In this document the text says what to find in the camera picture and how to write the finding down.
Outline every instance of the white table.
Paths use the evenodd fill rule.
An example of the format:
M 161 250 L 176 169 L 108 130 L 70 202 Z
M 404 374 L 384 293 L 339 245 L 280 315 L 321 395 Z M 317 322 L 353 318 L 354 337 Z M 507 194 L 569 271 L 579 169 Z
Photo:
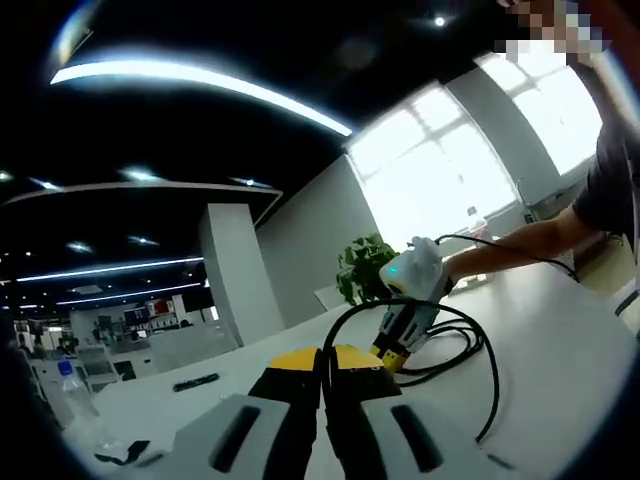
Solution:
M 496 275 L 476 290 L 447 299 L 475 318 L 496 352 L 502 396 L 498 417 L 483 448 L 525 474 L 551 478 L 587 444 L 625 383 L 638 348 L 632 333 L 607 305 L 555 268 L 534 265 Z M 96 406 L 123 443 L 151 440 L 152 449 L 171 450 L 175 432 L 231 393 L 246 393 L 271 358 L 305 346 L 321 346 L 338 307 L 249 347 L 184 368 L 108 386 Z M 383 309 L 348 322 L 338 343 L 368 349 Z M 441 314 L 444 320 L 450 315 Z M 455 338 L 432 341 L 408 366 L 441 362 L 462 348 Z M 218 372 L 221 379 L 175 394 L 174 383 Z M 486 351 L 405 395 L 424 398 L 475 436 L 490 410 L 492 377 Z M 307 478 L 343 478 L 324 431 L 318 438 Z M 65 438 L 74 443 L 72 424 Z M 79 454 L 104 471 L 111 468 Z

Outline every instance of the white wall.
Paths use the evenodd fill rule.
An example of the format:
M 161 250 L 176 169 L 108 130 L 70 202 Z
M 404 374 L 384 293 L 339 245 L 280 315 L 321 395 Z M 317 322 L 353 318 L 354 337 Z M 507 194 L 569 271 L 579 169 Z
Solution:
M 287 328 L 323 312 L 313 292 L 336 283 L 338 255 L 354 239 L 377 231 L 344 157 L 258 229 L 264 264 Z
M 209 204 L 200 247 L 220 319 L 238 345 L 284 330 L 248 205 Z

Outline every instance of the black ceiling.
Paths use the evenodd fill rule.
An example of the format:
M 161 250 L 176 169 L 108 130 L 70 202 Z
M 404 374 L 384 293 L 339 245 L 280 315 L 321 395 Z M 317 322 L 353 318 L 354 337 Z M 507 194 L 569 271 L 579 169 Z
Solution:
M 281 190 L 286 200 L 341 153 L 341 135 L 209 87 L 113 79 L 49 86 L 61 66 L 54 40 L 79 4 L 20 5 L 11 53 L 14 95 L 5 110 L 13 121 L 0 164 L 13 179 L 0 183 L 0 202 L 42 191 L 32 179 L 62 187 L 118 182 L 131 166 L 179 182 L 251 178 Z M 443 28 L 433 25 L 438 15 L 447 19 Z M 91 35 L 67 65 L 143 53 L 178 59 L 271 88 L 355 132 L 425 83 L 465 71 L 496 39 L 517 34 L 493 0 L 108 0 L 87 27 Z M 13 260 L 0 256 L 0 279 L 199 255 L 197 228 L 206 203 L 246 202 L 257 220 L 268 197 L 119 189 L 14 202 L 1 211 L 0 255 Z M 130 243 L 129 235 L 159 246 Z M 86 242 L 94 253 L 72 252 L 65 244 L 73 241 Z M 202 268 L 189 269 L 193 265 L 158 269 L 150 278 L 131 272 L 84 283 L 109 282 L 126 291 L 149 279 L 166 286 L 204 280 Z M 44 292 L 67 299 L 83 282 L 13 283 L 4 288 L 16 296 L 15 306 L 22 296 Z

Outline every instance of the black object on table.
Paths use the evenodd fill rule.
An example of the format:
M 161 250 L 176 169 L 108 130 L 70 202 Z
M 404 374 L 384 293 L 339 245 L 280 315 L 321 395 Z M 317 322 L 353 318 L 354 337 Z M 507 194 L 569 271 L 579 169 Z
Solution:
M 205 375 L 204 377 L 194 378 L 193 380 L 187 380 L 186 382 L 176 383 L 173 386 L 174 392 L 182 392 L 183 390 L 189 390 L 190 388 L 199 387 L 200 385 L 204 385 L 206 383 L 215 382 L 220 378 L 220 375 L 217 373 L 212 373 L 211 375 Z

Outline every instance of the black cable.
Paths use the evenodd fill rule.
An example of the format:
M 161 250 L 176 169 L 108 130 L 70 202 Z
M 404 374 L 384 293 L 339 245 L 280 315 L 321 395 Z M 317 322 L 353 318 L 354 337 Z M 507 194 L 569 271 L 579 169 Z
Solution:
M 511 253 L 516 253 L 518 255 L 522 255 L 523 257 L 530 258 L 531 260 L 535 260 L 536 262 L 544 262 L 544 263 L 550 263 L 552 265 L 557 265 L 560 268 L 563 268 L 564 270 L 566 270 L 569 273 L 569 276 L 571 278 L 573 278 L 576 282 L 580 283 L 580 279 L 578 278 L 578 274 L 576 273 L 576 271 L 574 269 L 572 269 L 571 267 L 565 265 L 564 263 L 558 261 L 558 260 L 554 260 L 554 259 L 551 259 L 551 258 L 536 257 L 535 255 L 528 254 L 526 251 L 524 251 L 524 250 L 522 250 L 520 248 L 508 247 L 506 245 L 501 245 L 499 243 L 490 242 L 488 240 L 483 240 L 481 238 L 470 237 L 468 235 L 455 235 L 455 234 L 442 235 L 441 237 L 439 237 L 436 240 L 436 245 L 440 245 L 440 242 L 442 240 L 447 239 L 447 238 L 457 238 L 457 239 L 460 239 L 460 240 L 469 240 L 469 241 L 472 241 L 472 242 L 482 243 L 483 245 L 489 245 L 490 247 L 501 248 L 502 250 L 506 250 L 506 251 L 511 252 Z
M 329 330 L 329 333 L 325 338 L 322 350 L 326 353 L 331 351 L 331 348 L 333 347 L 333 342 L 335 341 L 336 336 L 338 335 L 338 332 L 340 331 L 342 326 L 345 323 L 347 323 L 347 320 L 353 317 L 356 313 L 360 313 L 363 310 L 369 310 L 371 308 L 379 307 L 382 305 L 387 305 L 387 306 L 388 305 L 423 305 L 431 308 L 436 308 L 438 310 L 442 310 L 445 312 L 453 313 L 454 315 L 458 315 L 460 318 L 455 320 L 449 320 L 449 321 L 442 322 L 432 326 L 429 329 L 430 336 L 433 337 L 434 335 L 437 335 L 439 333 L 456 331 L 466 336 L 469 339 L 467 347 L 457 357 L 451 360 L 447 360 L 446 362 L 443 362 L 440 365 L 435 365 L 433 367 L 409 370 L 410 372 L 421 372 L 419 374 L 422 374 L 424 372 L 428 372 L 428 373 L 427 375 L 425 375 L 424 377 L 418 380 L 407 382 L 404 385 L 399 384 L 400 386 L 406 387 L 406 386 L 417 385 L 418 383 L 426 382 L 427 380 L 430 380 L 431 378 L 434 378 L 446 372 L 447 370 L 454 367 L 455 365 L 458 365 L 459 363 L 463 362 L 464 360 L 469 358 L 471 355 L 478 352 L 483 346 L 487 347 L 487 354 L 489 355 L 489 363 L 491 365 L 491 374 L 493 375 L 493 401 L 491 403 L 491 411 L 489 412 L 489 417 L 485 422 L 484 426 L 482 427 L 482 430 L 480 431 L 480 433 L 476 436 L 476 441 L 480 442 L 484 438 L 484 436 L 487 434 L 489 429 L 491 428 L 491 425 L 493 424 L 496 414 L 498 413 L 498 403 L 500 402 L 500 376 L 498 374 L 498 364 L 496 362 L 496 357 L 493 352 L 493 347 L 491 346 L 491 342 L 489 341 L 489 337 L 487 337 L 487 334 L 482 329 L 482 327 L 478 324 L 478 322 L 476 322 L 473 318 L 471 318 L 466 313 L 461 312 L 455 308 L 448 307 L 446 305 L 440 305 L 439 303 L 433 303 L 426 300 L 415 300 L 412 298 L 390 298 L 390 299 L 374 300 L 372 302 L 362 303 L 360 305 L 356 305 L 353 308 L 350 308 L 345 313 L 340 315 L 340 317 L 336 320 L 336 322 L 333 324 L 333 326 Z M 466 323 L 469 326 L 454 327 L 453 326 L 454 323 Z M 469 334 L 467 332 L 472 332 L 476 336 L 476 342 L 471 341 L 471 337 L 469 337 Z M 325 405 L 329 405 L 330 403 L 330 399 L 328 398 L 328 392 L 330 391 L 330 388 L 331 388 L 330 386 L 331 382 L 329 379 L 329 370 L 330 370 L 329 365 L 327 364 L 325 365 L 325 368 L 322 371 L 322 391 L 324 395 Z

